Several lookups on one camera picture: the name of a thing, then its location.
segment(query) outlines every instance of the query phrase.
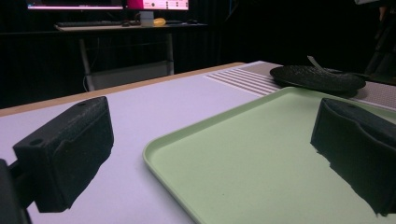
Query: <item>desk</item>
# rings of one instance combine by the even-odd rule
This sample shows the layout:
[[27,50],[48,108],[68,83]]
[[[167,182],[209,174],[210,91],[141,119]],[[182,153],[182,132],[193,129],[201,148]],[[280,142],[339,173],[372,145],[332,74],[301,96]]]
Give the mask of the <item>desk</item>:
[[13,145],[70,105],[100,95],[109,101],[115,135],[110,158],[70,210],[39,214],[32,204],[28,210],[33,222],[193,223],[148,170],[142,151],[152,139],[258,99],[257,94],[207,78],[230,69],[251,74],[256,65],[265,74],[278,66],[233,63],[0,110],[0,158],[12,163]]
[[[189,26],[200,27],[203,24],[187,24],[181,23],[178,25],[168,25],[161,27],[168,28],[182,28]],[[144,27],[144,26],[129,26],[122,27],[117,26],[92,26],[92,27],[58,27],[56,28],[62,32],[75,32],[75,31],[106,31],[106,30],[137,30],[144,31],[147,28],[161,28],[161,27]],[[81,58],[84,65],[85,76],[87,78],[87,85],[89,91],[100,90],[108,87],[118,86],[120,84],[135,82],[135,77],[147,77],[152,78],[152,74],[157,74],[157,77],[169,76],[174,74],[174,53],[173,53],[173,38],[172,33],[166,33],[163,41],[166,44],[166,59],[162,62],[140,64],[138,66],[132,66],[124,69],[117,69],[111,71],[102,71],[92,73],[90,68],[90,62],[87,56],[87,49],[85,47],[85,41],[83,38],[79,40],[79,47],[81,52]]]

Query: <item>monitor screen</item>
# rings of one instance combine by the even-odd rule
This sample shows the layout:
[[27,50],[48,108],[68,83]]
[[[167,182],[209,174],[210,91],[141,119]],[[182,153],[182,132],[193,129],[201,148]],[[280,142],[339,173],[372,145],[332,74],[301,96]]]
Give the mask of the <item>monitor screen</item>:
[[136,10],[189,10],[189,0],[126,0],[126,7]]
[[122,0],[26,0],[28,9],[122,9]]

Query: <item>round black dish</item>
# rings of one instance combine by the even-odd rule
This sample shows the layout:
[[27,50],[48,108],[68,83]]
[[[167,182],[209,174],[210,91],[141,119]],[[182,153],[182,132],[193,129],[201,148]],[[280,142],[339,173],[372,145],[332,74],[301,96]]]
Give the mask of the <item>round black dish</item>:
[[314,66],[305,65],[276,67],[270,71],[270,74],[275,81],[313,91],[355,91],[366,85],[365,80],[361,77],[343,74],[332,69],[326,70],[334,74],[325,73]]

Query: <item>light green tray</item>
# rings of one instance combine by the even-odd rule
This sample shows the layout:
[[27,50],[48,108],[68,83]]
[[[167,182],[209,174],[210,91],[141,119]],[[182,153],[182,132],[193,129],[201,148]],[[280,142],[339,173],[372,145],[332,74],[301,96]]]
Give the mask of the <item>light green tray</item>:
[[[285,88],[153,140],[145,162],[199,223],[396,223],[310,145],[322,97],[335,98]],[[352,104],[396,123],[395,112]]]

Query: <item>dark background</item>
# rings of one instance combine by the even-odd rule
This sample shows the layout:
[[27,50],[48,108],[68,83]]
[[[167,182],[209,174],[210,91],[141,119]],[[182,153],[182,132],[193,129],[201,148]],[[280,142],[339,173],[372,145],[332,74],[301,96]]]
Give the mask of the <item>dark background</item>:
[[[157,11],[168,20],[207,23],[207,32],[174,35],[175,73],[209,66],[266,61],[363,72],[375,48],[376,7],[353,0],[191,0],[191,10]],[[132,19],[136,12],[129,11]],[[24,0],[0,1],[0,33],[55,31],[58,21],[122,20],[109,11],[28,11]],[[92,71],[160,60],[162,35],[86,38]],[[76,38],[0,40],[0,108],[84,92]]]

